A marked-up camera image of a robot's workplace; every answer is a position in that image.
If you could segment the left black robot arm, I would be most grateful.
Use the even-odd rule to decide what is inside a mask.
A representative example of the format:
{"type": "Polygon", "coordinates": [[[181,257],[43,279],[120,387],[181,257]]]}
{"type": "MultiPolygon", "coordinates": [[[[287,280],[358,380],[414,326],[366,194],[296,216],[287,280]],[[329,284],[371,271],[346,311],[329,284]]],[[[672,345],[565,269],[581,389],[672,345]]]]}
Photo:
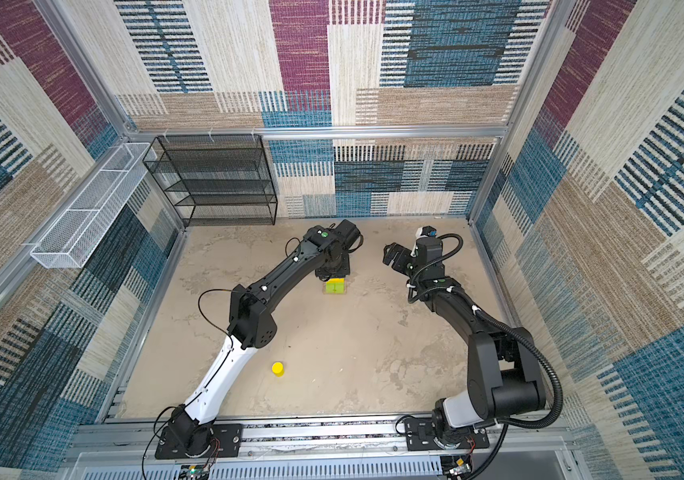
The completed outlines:
{"type": "Polygon", "coordinates": [[[279,303],[311,273],[322,281],[348,275],[350,254],[362,245],[363,235],[349,220],[315,226],[267,275],[229,291],[227,339],[199,386],[172,411],[160,434],[158,459],[198,458],[214,451],[213,423],[244,367],[274,339],[278,327],[273,312],[279,303]]]}

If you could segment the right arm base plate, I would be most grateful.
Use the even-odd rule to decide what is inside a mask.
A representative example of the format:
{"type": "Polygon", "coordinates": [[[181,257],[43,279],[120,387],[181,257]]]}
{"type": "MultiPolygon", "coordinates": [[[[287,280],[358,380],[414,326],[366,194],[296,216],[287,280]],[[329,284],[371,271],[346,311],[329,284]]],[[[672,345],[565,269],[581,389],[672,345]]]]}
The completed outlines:
{"type": "Polygon", "coordinates": [[[454,429],[427,417],[403,415],[395,431],[405,437],[408,451],[471,450],[490,447],[489,437],[472,427],[454,429]]]}

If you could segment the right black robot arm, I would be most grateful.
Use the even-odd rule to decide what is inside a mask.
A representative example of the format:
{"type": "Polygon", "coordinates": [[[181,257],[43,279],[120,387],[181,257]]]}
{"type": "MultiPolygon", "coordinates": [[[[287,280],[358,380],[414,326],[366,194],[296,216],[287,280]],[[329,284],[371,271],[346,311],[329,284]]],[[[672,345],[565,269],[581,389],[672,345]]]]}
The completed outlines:
{"type": "Polygon", "coordinates": [[[547,400],[542,363],[528,331],[489,315],[446,273],[444,262],[462,245],[457,234],[423,234],[412,249],[398,243],[383,249],[383,263],[407,277],[408,302],[424,303],[467,345],[465,389],[438,400],[432,413],[436,440],[446,447],[476,428],[515,422],[516,415],[539,410],[547,400]]]}

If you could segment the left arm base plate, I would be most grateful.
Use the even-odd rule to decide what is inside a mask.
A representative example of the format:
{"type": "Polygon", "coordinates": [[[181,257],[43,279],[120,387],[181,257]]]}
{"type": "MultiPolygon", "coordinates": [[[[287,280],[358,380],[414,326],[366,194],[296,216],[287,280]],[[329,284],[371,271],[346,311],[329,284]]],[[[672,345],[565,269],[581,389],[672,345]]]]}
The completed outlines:
{"type": "Polygon", "coordinates": [[[176,427],[162,430],[156,460],[235,458],[241,448],[242,424],[206,424],[182,434],[176,427]]]}

